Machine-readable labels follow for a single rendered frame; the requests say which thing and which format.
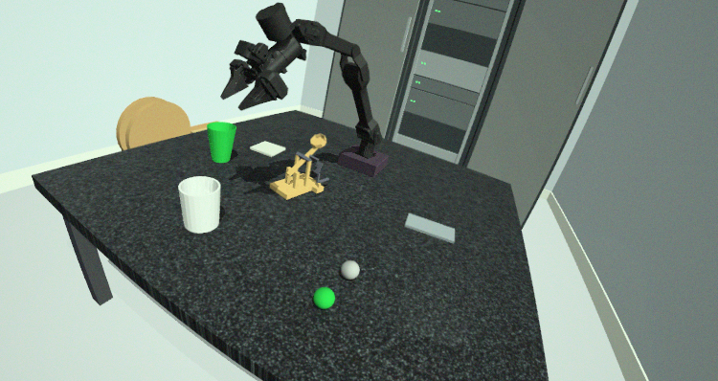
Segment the white square block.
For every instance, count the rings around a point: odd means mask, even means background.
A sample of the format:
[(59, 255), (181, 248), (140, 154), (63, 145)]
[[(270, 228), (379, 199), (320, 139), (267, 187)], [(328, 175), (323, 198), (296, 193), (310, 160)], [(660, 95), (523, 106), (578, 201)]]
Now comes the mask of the white square block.
[(281, 153), (281, 152), (283, 152), (283, 151), (285, 150), (284, 147), (277, 146), (277, 145), (268, 143), (268, 142), (266, 142), (266, 141), (265, 141), (265, 142), (262, 142), (262, 143), (259, 143), (259, 144), (257, 144), (257, 145), (251, 146), (250, 149), (252, 149), (253, 151), (262, 153), (262, 154), (264, 154), (264, 155), (266, 155), (266, 156), (269, 156), (269, 157), (272, 157), (272, 156), (274, 156), (274, 155), (276, 155), (276, 154), (279, 154), (279, 153)]

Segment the green cup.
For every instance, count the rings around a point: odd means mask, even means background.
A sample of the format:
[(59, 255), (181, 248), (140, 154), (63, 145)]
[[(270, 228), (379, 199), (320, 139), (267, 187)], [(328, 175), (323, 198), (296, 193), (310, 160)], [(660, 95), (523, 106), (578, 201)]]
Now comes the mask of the green cup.
[(236, 134), (236, 126), (232, 123), (221, 122), (209, 123), (207, 128), (213, 161), (217, 163), (229, 162)]

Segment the green ball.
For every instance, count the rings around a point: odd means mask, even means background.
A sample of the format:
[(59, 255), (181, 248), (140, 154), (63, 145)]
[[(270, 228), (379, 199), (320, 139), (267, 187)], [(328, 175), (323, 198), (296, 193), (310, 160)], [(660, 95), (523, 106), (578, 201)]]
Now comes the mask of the green ball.
[(328, 287), (320, 287), (313, 296), (313, 301), (317, 307), (328, 309), (334, 304), (335, 295)]

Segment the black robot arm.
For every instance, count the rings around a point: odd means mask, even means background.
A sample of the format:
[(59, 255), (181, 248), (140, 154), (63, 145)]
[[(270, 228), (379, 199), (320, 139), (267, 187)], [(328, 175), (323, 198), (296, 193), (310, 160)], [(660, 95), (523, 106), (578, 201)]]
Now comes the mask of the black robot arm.
[[(307, 50), (303, 49), (301, 43), (322, 46), (341, 54), (342, 78), (352, 91), (359, 117), (359, 123), (355, 128), (357, 137), (362, 140), (359, 150), (355, 153), (367, 159), (376, 156), (373, 154), (374, 147), (380, 145), (383, 137), (379, 124), (371, 114), (367, 90), (367, 85), (370, 82), (370, 70), (368, 62), (361, 54), (360, 47), (329, 33), (318, 21), (296, 19), (291, 22), (283, 3), (277, 2), (273, 6), (260, 10), (256, 20), (267, 39), (277, 42), (272, 47), (282, 53), (288, 65), (296, 58), (306, 60)], [(235, 54), (245, 57), (248, 64), (251, 61), (262, 63), (260, 67), (263, 70), (269, 65), (273, 52), (268, 51), (268, 46), (264, 43), (255, 45), (244, 40), (239, 40), (235, 50)], [(355, 63), (348, 62), (348, 56), (352, 57)]]

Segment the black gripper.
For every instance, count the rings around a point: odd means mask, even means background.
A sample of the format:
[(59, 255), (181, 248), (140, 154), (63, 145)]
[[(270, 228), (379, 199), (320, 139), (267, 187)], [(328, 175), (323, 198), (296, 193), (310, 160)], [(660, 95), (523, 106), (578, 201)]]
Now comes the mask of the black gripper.
[(271, 54), (269, 65), (264, 70), (260, 67), (262, 63), (251, 61), (249, 63), (251, 68), (247, 62), (241, 59), (234, 59), (230, 63), (231, 77), (220, 96), (222, 100), (247, 88), (248, 84), (254, 81), (255, 87), (239, 104), (240, 111), (261, 103), (276, 101), (277, 98), (284, 99), (289, 88), (282, 80), (280, 73), (287, 72), (288, 62), (276, 48), (271, 47), (269, 50), (274, 52)]

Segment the white cup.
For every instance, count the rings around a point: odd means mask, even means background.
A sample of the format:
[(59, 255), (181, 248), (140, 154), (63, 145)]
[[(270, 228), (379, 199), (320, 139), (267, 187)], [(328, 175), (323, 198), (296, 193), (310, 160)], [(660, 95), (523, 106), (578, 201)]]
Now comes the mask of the white cup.
[(194, 176), (182, 181), (178, 190), (186, 230), (196, 234), (213, 231), (219, 223), (219, 182)]

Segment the white ball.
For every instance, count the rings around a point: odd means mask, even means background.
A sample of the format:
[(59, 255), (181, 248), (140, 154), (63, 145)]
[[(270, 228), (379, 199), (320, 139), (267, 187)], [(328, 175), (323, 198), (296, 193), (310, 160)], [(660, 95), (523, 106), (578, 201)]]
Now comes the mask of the white ball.
[(346, 261), (341, 265), (340, 271), (341, 271), (341, 275), (342, 275), (344, 278), (346, 278), (346, 279), (348, 279), (348, 280), (352, 280), (352, 279), (356, 278), (356, 277), (359, 275), (360, 268), (359, 268), (359, 265), (358, 265), (358, 263), (357, 263), (356, 261), (354, 261), (354, 260), (346, 260)]

